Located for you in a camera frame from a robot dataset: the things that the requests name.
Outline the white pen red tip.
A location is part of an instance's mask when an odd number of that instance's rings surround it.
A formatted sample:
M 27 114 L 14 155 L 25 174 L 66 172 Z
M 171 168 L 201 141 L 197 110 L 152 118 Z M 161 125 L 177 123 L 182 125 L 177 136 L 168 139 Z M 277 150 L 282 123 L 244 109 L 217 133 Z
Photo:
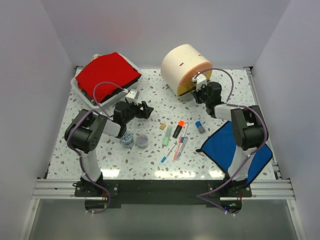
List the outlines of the white pen red tip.
M 188 126 L 189 126 L 189 123 L 186 122 L 186 123 L 184 124 L 183 134 L 182 134 L 182 137 L 181 137 L 182 142 L 184 141 L 184 139 L 185 139 L 185 137 L 186 137 L 187 130 L 188 130 Z

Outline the black orange highlighter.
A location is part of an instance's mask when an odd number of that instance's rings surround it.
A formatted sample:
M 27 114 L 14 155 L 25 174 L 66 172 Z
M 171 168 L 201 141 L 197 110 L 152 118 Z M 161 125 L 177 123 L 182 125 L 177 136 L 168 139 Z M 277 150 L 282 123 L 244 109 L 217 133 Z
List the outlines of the black orange highlighter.
M 174 130 L 174 133 L 173 133 L 173 135 L 172 135 L 172 137 L 173 138 L 177 138 L 178 137 L 178 135 L 179 135 L 179 133 L 181 132 L 181 130 L 182 130 L 182 128 L 184 127 L 184 125 L 185 125 L 185 122 L 183 121 L 183 120 L 180 120 L 179 122 L 178 122 L 178 124 L 177 124 L 177 126 L 176 126 L 176 128 L 175 128 L 175 130 Z

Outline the green highlighter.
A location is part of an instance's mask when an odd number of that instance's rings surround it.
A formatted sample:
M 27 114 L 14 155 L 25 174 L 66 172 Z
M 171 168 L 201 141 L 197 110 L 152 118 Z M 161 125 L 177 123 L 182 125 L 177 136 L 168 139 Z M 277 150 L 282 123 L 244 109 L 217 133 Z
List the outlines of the green highlighter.
M 169 125 L 166 129 L 163 141 L 162 141 L 162 145 L 163 146 L 167 146 L 169 144 L 169 139 L 171 136 L 171 132 L 172 132 L 173 127 L 171 125 Z

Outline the round beige drawer organizer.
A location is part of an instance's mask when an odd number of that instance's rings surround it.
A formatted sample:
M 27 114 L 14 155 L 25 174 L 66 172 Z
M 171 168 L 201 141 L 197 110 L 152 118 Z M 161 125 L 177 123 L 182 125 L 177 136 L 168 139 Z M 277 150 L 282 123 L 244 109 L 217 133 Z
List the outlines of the round beige drawer organizer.
M 172 49 L 164 57 L 160 74 L 162 79 L 182 101 L 193 98 L 192 91 L 196 89 L 194 76 L 206 71 L 204 76 L 210 79 L 213 64 L 190 44 L 183 44 Z

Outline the white pen blue clip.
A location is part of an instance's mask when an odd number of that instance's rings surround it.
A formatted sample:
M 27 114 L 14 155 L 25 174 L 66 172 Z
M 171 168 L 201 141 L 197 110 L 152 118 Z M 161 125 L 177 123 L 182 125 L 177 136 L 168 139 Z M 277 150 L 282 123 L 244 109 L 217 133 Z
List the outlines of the white pen blue clip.
M 178 158 L 182 155 L 183 150 L 184 150 L 187 142 L 188 142 L 188 137 L 185 137 L 185 138 L 183 139 L 183 143 L 182 143 L 181 147 L 179 148 L 179 151 L 178 151 L 178 154 L 177 154 L 177 157 L 178 157 Z

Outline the orange pen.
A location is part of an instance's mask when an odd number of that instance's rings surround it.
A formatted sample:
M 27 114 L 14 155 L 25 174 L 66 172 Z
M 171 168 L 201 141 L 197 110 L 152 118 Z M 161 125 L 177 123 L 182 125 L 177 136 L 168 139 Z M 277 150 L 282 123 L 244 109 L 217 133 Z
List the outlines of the orange pen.
M 179 149 L 180 149 L 180 145 L 181 145 L 181 142 L 183 140 L 183 135 L 180 135 L 178 141 L 177 141 L 177 145 L 176 145 L 176 149 L 175 149 L 175 153 L 174 153 L 174 156 L 173 156 L 173 161 L 175 161 L 177 159 L 177 156 L 178 156 L 178 153 L 179 153 Z

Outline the white blue cap pen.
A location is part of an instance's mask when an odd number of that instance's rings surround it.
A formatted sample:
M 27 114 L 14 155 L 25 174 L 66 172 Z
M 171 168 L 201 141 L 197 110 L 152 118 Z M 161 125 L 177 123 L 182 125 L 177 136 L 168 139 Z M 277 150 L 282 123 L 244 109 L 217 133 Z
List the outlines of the white blue cap pen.
M 170 155 L 170 153 L 173 151 L 173 149 L 176 147 L 177 142 L 174 142 L 173 145 L 169 148 L 169 150 L 167 151 L 167 153 L 163 156 L 163 158 L 161 159 L 161 163 L 164 163 L 165 160 L 168 158 L 168 156 Z

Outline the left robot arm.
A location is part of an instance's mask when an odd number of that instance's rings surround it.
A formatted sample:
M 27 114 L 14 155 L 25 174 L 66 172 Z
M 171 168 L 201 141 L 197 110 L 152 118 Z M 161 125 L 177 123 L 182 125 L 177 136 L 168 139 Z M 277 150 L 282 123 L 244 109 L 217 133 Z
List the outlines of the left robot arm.
M 108 118 L 96 110 L 82 109 L 72 120 L 64 133 L 67 146 L 79 156 L 81 179 L 87 181 L 86 191 L 99 196 L 104 190 L 102 172 L 98 165 L 96 147 L 103 134 L 120 139 L 127 131 L 127 124 L 137 119 L 148 119 L 154 108 L 145 101 L 134 104 L 119 101 L 113 115 Z

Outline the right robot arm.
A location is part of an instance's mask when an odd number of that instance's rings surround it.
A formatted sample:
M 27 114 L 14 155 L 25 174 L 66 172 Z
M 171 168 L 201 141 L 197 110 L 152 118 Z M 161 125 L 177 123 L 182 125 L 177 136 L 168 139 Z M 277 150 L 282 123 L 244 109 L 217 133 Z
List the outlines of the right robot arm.
M 219 83 L 209 82 L 192 93 L 210 117 L 226 121 L 197 152 L 224 171 L 223 192 L 233 197 L 241 190 L 239 182 L 250 184 L 273 154 L 266 145 L 269 133 L 260 107 L 224 103 L 221 92 Z

